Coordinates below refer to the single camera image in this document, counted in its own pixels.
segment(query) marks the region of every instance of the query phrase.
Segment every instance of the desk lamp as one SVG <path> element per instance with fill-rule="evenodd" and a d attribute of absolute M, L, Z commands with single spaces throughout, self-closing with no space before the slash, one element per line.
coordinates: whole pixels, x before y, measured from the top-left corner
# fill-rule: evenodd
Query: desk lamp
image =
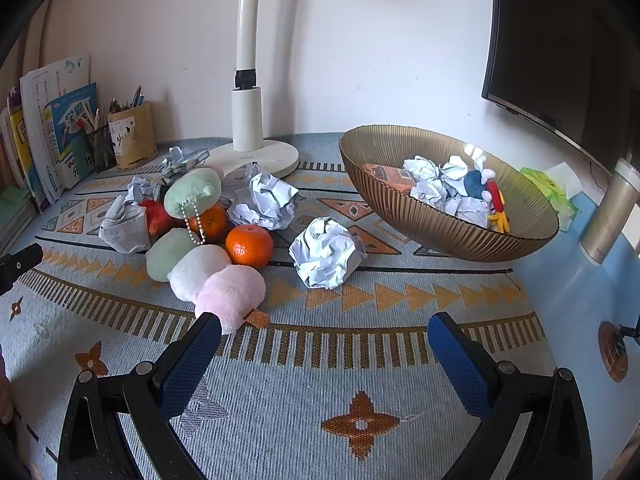
<path fill-rule="evenodd" d="M 257 162 L 282 178 L 298 166 L 298 150 L 286 142 L 262 138 L 262 95 L 255 73 L 257 23 L 258 0 L 239 0 L 236 88 L 231 92 L 233 143 L 210 150 L 206 164 L 227 174 Z"/>

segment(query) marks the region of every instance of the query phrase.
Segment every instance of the blue gripper pad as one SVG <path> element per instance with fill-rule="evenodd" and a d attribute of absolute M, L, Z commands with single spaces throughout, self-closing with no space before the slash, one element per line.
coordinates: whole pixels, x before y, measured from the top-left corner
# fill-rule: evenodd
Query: blue gripper pad
<path fill-rule="evenodd" d="M 431 317 L 427 327 L 427 336 L 431 349 L 444 368 L 466 412 L 484 420 L 492 408 L 491 375 L 497 381 L 497 377 L 492 371 L 494 360 L 484 348 L 480 347 L 479 350 L 489 359 L 487 361 L 480 354 L 482 357 L 480 364 L 485 365 L 483 374 L 472 359 L 472 354 L 474 357 L 479 355 L 478 350 L 471 347 L 472 352 L 469 352 L 469 344 L 477 345 L 478 343 L 468 339 L 450 316 L 444 312 Z"/>
<path fill-rule="evenodd" d="M 204 313 L 184 337 L 171 343 L 156 361 L 158 372 L 154 382 L 164 420 L 184 412 L 218 349 L 221 334 L 218 317 Z"/>

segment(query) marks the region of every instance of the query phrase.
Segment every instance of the bowl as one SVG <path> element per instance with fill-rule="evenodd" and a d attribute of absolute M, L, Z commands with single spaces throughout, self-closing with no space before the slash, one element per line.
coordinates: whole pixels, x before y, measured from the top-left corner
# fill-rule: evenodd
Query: bowl
<path fill-rule="evenodd" d="M 511 232 L 502 234 L 447 215 L 403 194 L 362 170 L 364 164 L 402 168 L 420 155 L 436 164 L 459 155 L 471 168 L 466 143 L 407 126 L 360 126 L 344 134 L 340 153 L 358 193 L 389 225 L 440 253 L 475 262 L 506 262 L 537 251 L 558 232 L 558 215 L 540 190 L 504 161 L 484 152 L 486 168 L 496 173 Z"/>

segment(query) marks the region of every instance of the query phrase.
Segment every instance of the orange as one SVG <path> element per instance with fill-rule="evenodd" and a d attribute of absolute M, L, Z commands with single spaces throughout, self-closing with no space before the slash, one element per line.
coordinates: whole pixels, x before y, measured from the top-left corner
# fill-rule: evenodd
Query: orange
<path fill-rule="evenodd" d="M 220 204 L 214 204 L 200 215 L 202 229 L 207 237 L 207 243 L 219 242 L 226 232 L 226 211 Z M 189 227 L 191 230 L 200 235 L 197 218 L 189 218 Z"/>
<path fill-rule="evenodd" d="M 273 239 L 257 225 L 239 225 L 226 236 L 226 252 L 236 265 L 262 267 L 273 256 Z"/>

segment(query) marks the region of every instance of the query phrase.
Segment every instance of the yellow toy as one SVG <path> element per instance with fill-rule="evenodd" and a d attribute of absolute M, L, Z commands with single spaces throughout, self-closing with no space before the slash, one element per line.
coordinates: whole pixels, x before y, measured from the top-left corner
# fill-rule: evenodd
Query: yellow toy
<path fill-rule="evenodd" d="M 491 199 L 494 204 L 495 213 L 487 216 L 487 220 L 495 225 L 499 233 L 508 233 L 510 231 L 507 215 L 504 213 L 504 197 L 498 189 L 498 185 L 491 181 L 486 183 L 486 188 L 491 193 Z"/>

